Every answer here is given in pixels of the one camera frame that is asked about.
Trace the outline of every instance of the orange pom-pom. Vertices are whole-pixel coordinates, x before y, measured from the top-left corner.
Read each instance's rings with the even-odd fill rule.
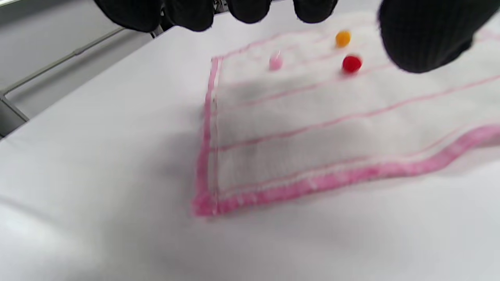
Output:
[[[351,33],[349,31],[340,31],[335,37],[338,48],[344,48],[351,42]]]

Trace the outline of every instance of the white towel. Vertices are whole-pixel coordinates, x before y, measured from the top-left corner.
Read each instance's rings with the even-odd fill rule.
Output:
[[[352,41],[335,47],[339,31]],[[276,52],[283,67],[269,70]],[[341,71],[348,54],[360,71]],[[354,183],[416,176],[500,134],[500,36],[425,74],[388,59],[375,16],[279,34],[212,60],[197,215],[297,198]]]

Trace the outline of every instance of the red pom-pom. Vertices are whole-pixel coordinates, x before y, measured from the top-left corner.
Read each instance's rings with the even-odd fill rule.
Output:
[[[348,55],[342,62],[342,69],[346,73],[355,73],[360,70],[362,64],[361,58],[355,55]]]

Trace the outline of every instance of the black glove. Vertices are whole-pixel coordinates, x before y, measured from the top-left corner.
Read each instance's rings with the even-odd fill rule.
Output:
[[[469,49],[474,33],[499,7],[500,0],[384,0],[380,34],[397,66],[424,73]]]
[[[338,0],[293,0],[306,23],[328,18]],[[213,0],[95,0],[115,23],[141,32],[153,31],[164,18],[193,31],[214,20]],[[227,0],[229,11],[244,23],[256,23],[271,0]],[[500,0],[384,0],[378,19],[383,44],[401,69],[423,73],[444,66],[469,49],[474,33],[499,9]]]

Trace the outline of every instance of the small ball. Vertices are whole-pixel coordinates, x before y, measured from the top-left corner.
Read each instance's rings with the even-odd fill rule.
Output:
[[[356,73],[360,70],[363,61],[355,55],[348,55],[342,62],[342,69],[345,73]]]
[[[335,37],[338,48],[344,48],[351,42],[351,33],[349,31],[340,31]]]
[[[273,55],[269,59],[269,70],[270,71],[277,71],[283,66],[283,58],[281,57],[280,53],[278,52],[277,54]]]

